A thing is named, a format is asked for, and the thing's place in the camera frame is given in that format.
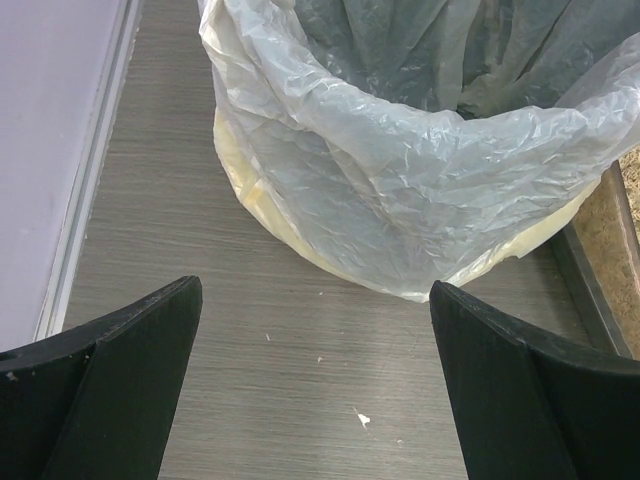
gray floor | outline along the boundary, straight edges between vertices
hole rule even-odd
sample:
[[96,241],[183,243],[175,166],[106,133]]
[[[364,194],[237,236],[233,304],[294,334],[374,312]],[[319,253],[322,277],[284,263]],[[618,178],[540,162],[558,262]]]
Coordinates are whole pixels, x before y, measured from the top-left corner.
[[[242,209],[197,30],[195,0],[147,0],[66,327],[201,277],[165,480],[466,478],[428,307],[318,270]],[[585,341],[546,248],[468,290]]]

wood grain flooring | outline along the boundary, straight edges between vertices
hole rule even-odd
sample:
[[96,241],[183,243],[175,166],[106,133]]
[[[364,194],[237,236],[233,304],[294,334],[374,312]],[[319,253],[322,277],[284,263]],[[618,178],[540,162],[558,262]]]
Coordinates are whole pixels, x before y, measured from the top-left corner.
[[[428,307],[318,270],[235,200],[198,23],[146,2],[66,328],[201,277],[164,480],[466,478]],[[547,248],[468,290],[585,341]]]

small white speck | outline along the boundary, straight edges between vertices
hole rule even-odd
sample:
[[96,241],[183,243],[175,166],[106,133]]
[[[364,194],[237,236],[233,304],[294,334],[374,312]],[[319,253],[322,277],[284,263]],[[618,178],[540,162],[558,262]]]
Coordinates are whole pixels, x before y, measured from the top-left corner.
[[360,423],[362,424],[362,428],[366,430],[367,423],[371,422],[371,419],[366,415],[363,415],[360,412],[358,412],[358,410],[356,410],[355,408],[353,409],[353,411],[356,412],[356,415],[358,415],[358,420],[360,420]]

wrinkled plastic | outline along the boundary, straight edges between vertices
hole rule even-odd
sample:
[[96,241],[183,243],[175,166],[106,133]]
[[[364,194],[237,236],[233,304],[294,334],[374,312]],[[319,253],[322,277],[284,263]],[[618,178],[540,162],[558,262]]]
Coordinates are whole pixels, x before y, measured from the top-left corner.
[[424,301],[542,243],[640,143],[635,4],[201,0],[218,153],[296,250]]

translucent plastic bag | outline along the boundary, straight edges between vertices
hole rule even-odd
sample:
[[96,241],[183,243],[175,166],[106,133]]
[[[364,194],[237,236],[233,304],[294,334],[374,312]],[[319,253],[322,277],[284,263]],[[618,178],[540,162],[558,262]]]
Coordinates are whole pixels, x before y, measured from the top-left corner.
[[425,301],[528,253],[640,143],[636,0],[200,6],[238,198],[378,291]]

